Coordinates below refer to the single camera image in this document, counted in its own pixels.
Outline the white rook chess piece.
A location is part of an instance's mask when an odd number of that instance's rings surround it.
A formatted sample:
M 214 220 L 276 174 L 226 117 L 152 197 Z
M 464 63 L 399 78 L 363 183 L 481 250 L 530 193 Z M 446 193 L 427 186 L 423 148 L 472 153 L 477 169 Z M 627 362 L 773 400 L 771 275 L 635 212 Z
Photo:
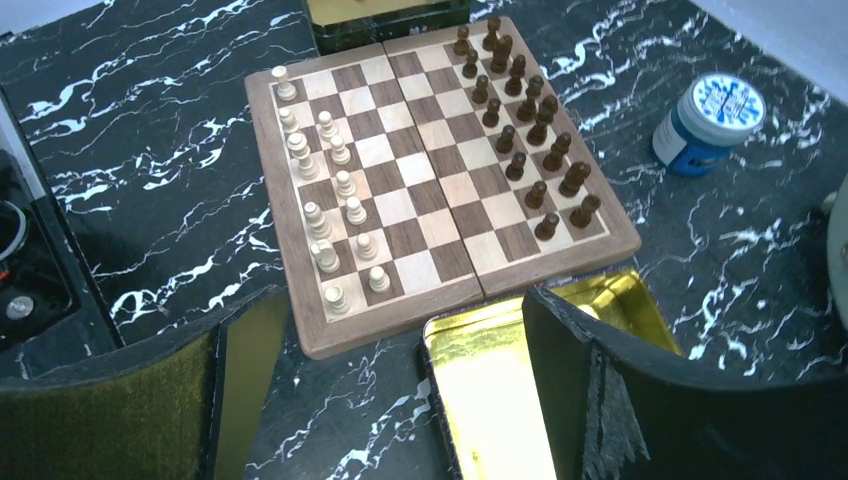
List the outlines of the white rook chess piece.
M 280 100 L 291 101 L 297 97 L 297 89 L 291 82 L 286 66 L 274 66 L 271 69 L 271 75 L 276 81 L 275 93 Z

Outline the white queen chess piece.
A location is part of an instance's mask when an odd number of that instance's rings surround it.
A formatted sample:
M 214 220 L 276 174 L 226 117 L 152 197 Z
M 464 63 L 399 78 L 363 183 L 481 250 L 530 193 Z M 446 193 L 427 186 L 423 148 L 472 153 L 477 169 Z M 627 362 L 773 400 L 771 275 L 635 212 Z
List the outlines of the white queen chess piece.
M 318 166 L 312 158 L 311 148 L 304 134 L 301 132 L 289 134 L 286 139 L 286 146 L 290 156 L 297 164 L 297 171 L 301 179 L 311 180 L 318 176 Z

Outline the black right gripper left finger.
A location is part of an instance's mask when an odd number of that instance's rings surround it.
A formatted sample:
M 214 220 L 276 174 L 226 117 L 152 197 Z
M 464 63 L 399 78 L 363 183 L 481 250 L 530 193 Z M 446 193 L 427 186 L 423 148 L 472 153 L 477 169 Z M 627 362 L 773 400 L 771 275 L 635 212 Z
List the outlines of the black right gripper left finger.
M 240 479 L 289 317 L 271 285 L 182 327 L 1 382 L 5 479 Z

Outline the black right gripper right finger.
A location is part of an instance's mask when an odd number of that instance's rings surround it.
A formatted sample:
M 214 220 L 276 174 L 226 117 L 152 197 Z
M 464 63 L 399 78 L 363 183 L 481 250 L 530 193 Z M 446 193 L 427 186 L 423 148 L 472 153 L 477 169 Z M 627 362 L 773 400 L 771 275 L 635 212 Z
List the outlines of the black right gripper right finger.
M 847 378 L 736 376 L 594 319 L 553 292 L 523 320 L 560 479 L 843 479 Z

